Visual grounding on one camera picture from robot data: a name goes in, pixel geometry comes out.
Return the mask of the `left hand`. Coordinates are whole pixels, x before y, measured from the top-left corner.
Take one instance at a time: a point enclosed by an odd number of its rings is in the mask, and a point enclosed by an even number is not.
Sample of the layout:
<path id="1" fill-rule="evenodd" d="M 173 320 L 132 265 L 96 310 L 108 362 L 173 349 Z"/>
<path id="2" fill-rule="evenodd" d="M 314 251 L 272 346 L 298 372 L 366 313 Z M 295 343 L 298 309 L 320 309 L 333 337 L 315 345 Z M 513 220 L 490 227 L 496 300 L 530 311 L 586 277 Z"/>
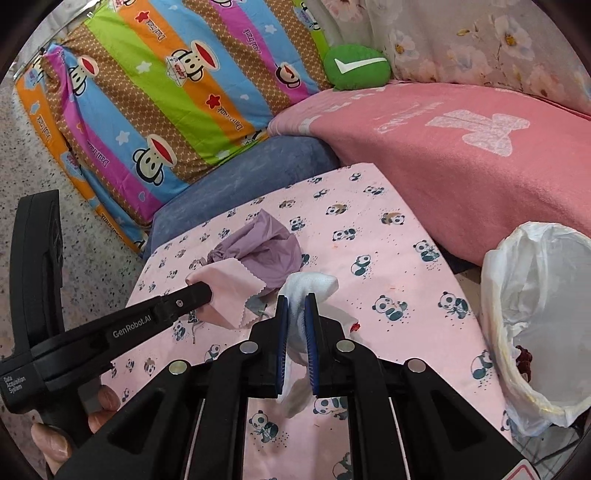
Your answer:
<path id="1" fill-rule="evenodd" d="M 75 449 L 97 433 L 117 412 L 120 400 L 108 386 L 101 385 L 94 395 L 98 409 L 87 413 L 78 392 L 67 392 L 57 397 L 48 417 L 42 413 L 42 423 L 31 426 L 31 438 L 42 453 L 52 476 L 71 458 Z"/>

